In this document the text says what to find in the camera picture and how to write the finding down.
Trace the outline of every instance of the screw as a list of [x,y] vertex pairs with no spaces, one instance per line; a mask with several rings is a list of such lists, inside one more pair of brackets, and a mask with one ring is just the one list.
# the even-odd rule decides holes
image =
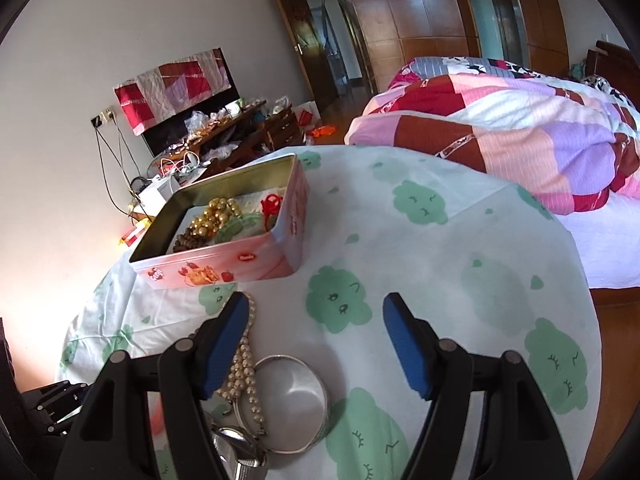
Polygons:
[[180,339],[180,341],[176,342],[175,349],[178,352],[187,352],[193,348],[193,341],[188,337],[184,339]]
[[109,357],[109,361],[117,364],[123,362],[126,357],[127,353],[124,350],[116,350],[113,354],[111,354],[111,357]]
[[522,356],[515,350],[507,350],[504,353],[504,358],[507,359],[512,365],[517,365],[522,361]]
[[445,352],[453,352],[456,348],[458,348],[458,345],[455,341],[453,341],[453,339],[447,338],[438,341],[438,346],[440,347],[440,350],[444,350]]

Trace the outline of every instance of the bed frame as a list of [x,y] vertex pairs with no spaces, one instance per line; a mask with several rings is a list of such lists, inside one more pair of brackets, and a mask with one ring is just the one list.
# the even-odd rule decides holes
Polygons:
[[[640,66],[634,57],[626,48],[606,41],[597,41],[596,47],[587,53],[586,75],[603,76],[640,110]],[[593,288],[591,297],[596,306],[635,303],[640,301],[640,287]]]

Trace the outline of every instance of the red and white checkered cloth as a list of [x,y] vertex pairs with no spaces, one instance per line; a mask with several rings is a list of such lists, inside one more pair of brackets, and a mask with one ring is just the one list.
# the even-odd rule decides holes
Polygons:
[[231,88],[219,48],[161,65],[114,88],[136,135]]

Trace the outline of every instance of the blue gripper pad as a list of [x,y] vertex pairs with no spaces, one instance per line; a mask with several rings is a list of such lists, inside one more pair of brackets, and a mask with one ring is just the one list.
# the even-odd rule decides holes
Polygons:
[[229,374],[229,368],[231,368],[231,362],[236,353],[236,348],[238,348],[238,342],[249,320],[249,300],[241,292],[235,292],[225,308],[234,307],[234,302],[231,301],[231,299],[234,298],[235,295],[240,296],[240,298],[231,316],[229,316],[226,324],[222,327],[220,336],[212,345],[209,357],[207,358],[207,375],[202,384],[202,389],[206,393],[207,399],[209,399],[209,397],[213,395],[213,392],[220,388],[226,380],[226,376]]
[[382,314],[386,331],[400,359],[404,376],[412,390],[428,399],[431,394],[431,381],[428,377],[428,366],[425,356],[415,340],[412,330],[399,312],[399,306],[387,295],[382,304]]

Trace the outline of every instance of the silver bangle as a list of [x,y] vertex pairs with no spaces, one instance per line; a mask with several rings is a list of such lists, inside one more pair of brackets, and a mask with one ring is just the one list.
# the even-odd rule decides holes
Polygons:
[[[324,417],[322,418],[322,423],[321,423],[320,427],[318,428],[318,431],[316,432],[314,437],[311,439],[311,441],[309,441],[307,444],[305,444],[303,447],[301,447],[299,449],[296,449],[296,450],[274,449],[272,447],[265,446],[262,441],[260,442],[260,444],[267,451],[271,451],[271,452],[274,452],[274,453],[277,453],[277,454],[290,455],[290,454],[302,453],[302,452],[305,452],[307,449],[311,448],[314,444],[317,444],[320,440],[322,440],[324,438],[324,435],[325,435],[325,433],[326,433],[326,431],[328,429],[328,423],[329,423],[329,396],[328,396],[328,394],[326,392],[324,384],[320,380],[320,377],[318,377],[318,374],[316,374],[313,371],[313,369],[309,365],[307,365],[304,361],[302,361],[302,360],[300,360],[300,359],[298,359],[296,357],[292,357],[292,356],[288,356],[288,355],[270,355],[268,357],[260,359],[255,364],[255,367],[254,367],[256,374],[258,372],[258,369],[261,366],[264,366],[265,364],[268,364],[269,362],[279,361],[279,360],[289,360],[289,361],[295,362],[296,364],[302,365],[315,378],[316,382],[318,383],[318,392],[321,394],[321,397],[322,397],[322,400],[323,400],[322,408],[323,408]],[[251,434],[252,436],[255,436],[254,432],[249,428],[249,425],[244,420],[244,416],[242,415],[242,410],[240,409],[240,399],[239,398],[234,399],[234,403],[233,404],[234,404],[234,413],[236,414],[236,418],[238,419],[238,423],[240,424],[240,426],[245,431],[247,431],[249,434]]]

